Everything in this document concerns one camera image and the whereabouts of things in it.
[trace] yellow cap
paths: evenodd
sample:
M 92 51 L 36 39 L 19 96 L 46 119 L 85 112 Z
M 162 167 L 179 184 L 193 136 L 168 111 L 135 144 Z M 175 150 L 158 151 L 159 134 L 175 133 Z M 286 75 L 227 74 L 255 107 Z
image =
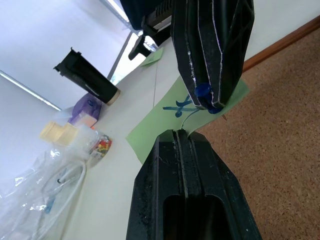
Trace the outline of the yellow cap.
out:
M 40 138 L 50 143 L 68 146 L 74 140 L 77 133 L 78 129 L 70 123 L 60 126 L 54 121 L 51 121 L 40 133 Z

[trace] black container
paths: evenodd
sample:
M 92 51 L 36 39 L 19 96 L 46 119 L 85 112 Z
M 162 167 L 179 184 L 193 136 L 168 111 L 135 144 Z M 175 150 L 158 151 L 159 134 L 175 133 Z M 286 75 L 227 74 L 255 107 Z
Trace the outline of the black container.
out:
M 75 52 L 72 48 L 54 69 L 108 105 L 120 94 L 115 85 L 81 56 L 81 52 Z
M 134 181 L 126 240 L 261 240 L 235 175 L 207 139 L 167 130 Z

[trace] black cylinder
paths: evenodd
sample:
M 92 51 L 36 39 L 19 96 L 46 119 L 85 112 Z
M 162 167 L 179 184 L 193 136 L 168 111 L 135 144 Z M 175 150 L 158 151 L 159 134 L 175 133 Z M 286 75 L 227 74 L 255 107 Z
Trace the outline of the black cylinder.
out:
M 108 105 L 111 105 L 120 93 L 115 85 L 81 56 L 81 52 L 75 52 L 72 48 L 54 69 Z

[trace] bottle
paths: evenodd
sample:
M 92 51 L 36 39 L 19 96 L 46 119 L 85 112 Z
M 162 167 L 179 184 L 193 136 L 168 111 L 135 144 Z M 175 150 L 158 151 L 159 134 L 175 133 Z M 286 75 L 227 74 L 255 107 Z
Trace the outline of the bottle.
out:
M 84 124 L 79 127 L 70 123 L 61 126 L 54 121 L 44 127 L 40 138 L 64 146 L 75 155 L 81 155 L 90 167 L 107 154 L 112 144 L 112 140 L 107 135 Z
M 113 104 L 120 95 L 120 90 L 115 85 L 92 66 L 81 52 L 72 48 L 54 69 L 107 105 Z

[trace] purple packaging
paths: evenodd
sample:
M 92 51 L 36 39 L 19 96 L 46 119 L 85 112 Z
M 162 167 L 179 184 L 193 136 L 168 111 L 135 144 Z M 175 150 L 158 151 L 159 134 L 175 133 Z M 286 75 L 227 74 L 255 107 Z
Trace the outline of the purple packaging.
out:
M 99 119 L 101 107 L 102 101 L 87 93 L 74 105 L 68 123 L 75 127 L 84 124 L 91 128 Z

